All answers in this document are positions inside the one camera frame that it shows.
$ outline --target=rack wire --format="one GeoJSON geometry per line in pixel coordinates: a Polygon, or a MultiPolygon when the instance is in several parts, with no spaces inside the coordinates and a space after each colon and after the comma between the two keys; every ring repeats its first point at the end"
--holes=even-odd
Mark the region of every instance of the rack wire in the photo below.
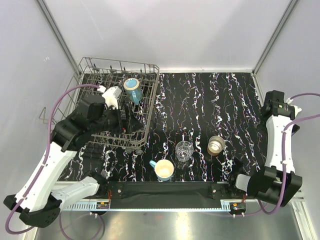
{"type": "MultiPolygon", "coordinates": [[[[141,148],[146,144],[152,113],[154,109],[157,86],[159,82],[159,67],[155,64],[111,60],[95,57],[83,57],[78,65],[78,71],[72,76],[68,88],[81,84],[103,85],[107,89],[118,86],[121,89],[118,105],[121,115],[125,114],[124,103],[129,103],[134,116],[143,124],[143,129],[132,134],[110,134],[107,131],[93,134],[91,143],[121,147],[127,152],[136,150],[142,154],[141,148]],[[140,81],[142,100],[139,105],[134,104],[127,98],[123,84],[127,78],[136,78],[140,81]]],[[[70,93],[62,102],[53,115],[53,124],[63,120],[70,114],[79,103],[79,100],[90,94],[101,94],[93,87],[80,88],[70,93]]],[[[40,119],[46,121],[46,108],[41,112],[40,119]]]]}

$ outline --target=clear glass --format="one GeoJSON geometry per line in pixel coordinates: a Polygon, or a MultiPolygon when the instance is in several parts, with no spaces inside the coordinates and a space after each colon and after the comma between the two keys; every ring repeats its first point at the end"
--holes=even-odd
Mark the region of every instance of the clear glass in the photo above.
{"type": "Polygon", "coordinates": [[[193,152],[194,147],[192,146],[192,143],[188,141],[181,141],[175,147],[175,157],[183,163],[190,159],[193,152]]]}

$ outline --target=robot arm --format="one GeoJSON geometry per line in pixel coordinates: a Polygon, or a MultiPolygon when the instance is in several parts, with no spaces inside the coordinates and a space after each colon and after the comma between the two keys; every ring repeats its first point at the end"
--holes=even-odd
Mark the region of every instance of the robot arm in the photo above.
{"type": "Polygon", "coordinates": [[[126,117],[122,119],[117,100],[110,94],[107,97],[105,94],[88,95],[80,99],[77,108],[66,119],[55,125],[46,164],[43,165],[44,153],[25,186],[17,194],[7,196],[4,204],[12,210],[21,199],[24,199],[16,210],[20,213],[19,218],[26,225],[45,228],[70,204],[88,196],[103,198],[107,194],[108,182],[96,172],[65,188],[59,190],[52,188],[67,164],[90,140],[92,134],[103,131],[111,134],[131,133],[143,127],[134,117],[129,105],[125,104],[124,109],[126,117]],[[23,197],[42,167],[27,197],[23,197]]]}
{"type": "MultiPolygon", "coordinates": [[[[253,176],[238,174],[235,188],[247,193],[258,200],[277,204],[281,190],[282,167],[282,134],[283,129],[291,123],[301,112],[301,108],[284,103],[284,93],[270,91],[266,94],[264,106],[261,110],[261,123],[267,129],[268,145],[264,167],[253,176]]],[[[302,177],[295,175],[295,168],[291,154],[291,135],[299,127],[290,126],[285,141],[287,180],[281,207],[284,207],[302,186],[302,177]]]]}

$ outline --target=rack wheel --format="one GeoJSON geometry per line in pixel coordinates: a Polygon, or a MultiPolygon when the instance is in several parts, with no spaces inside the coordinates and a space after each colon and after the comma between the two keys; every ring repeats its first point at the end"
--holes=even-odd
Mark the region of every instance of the rack wheel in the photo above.
{"type": "Polygon", "coordinates": [[[135,150],[135,153],[137,155],[142,155],[144,153],[144,151],[142,151],[141,149],[135,150]]]}
{"type": "Polygon", "coordinates": [[[127,154],[132,154],[133,153],[133,149],[132,148],[126,148],[125,149],[125,152],[127,153],[127,154]]]}

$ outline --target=white wall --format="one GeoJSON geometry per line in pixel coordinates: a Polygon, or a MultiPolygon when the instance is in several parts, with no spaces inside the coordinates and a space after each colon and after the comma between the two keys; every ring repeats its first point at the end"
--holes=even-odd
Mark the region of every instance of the white wall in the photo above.
{"type": "MultiPolygon", "coordinates": [[[[299,93],[320,93],[320,1],[302,0],[258,72],[262,91],[280,90],[286,98],[299,93]]],[[[297,98],[302,107],[298,118],[319,114],[319,97],[297,98]]],[[[302,191],[320,237],[320,119],[299,124],[292,138],[296,174],[302,176],[302,191]]]]}
{"type": "MultiPolygon", "coordinates": [[[[0,1],[0,239],[9,210],[5,196],[17,193],[41,159],[47,126],[39,119],[51,109],[72,76],[71,67],[34,0],[0,1]]],[[[14,216],[11,229],[21,230],[14,216]]]]}
{"type": "Polygon", "coordinates": [[[252,69],[289,0],[46,0],[73,56],[252,69]]]}

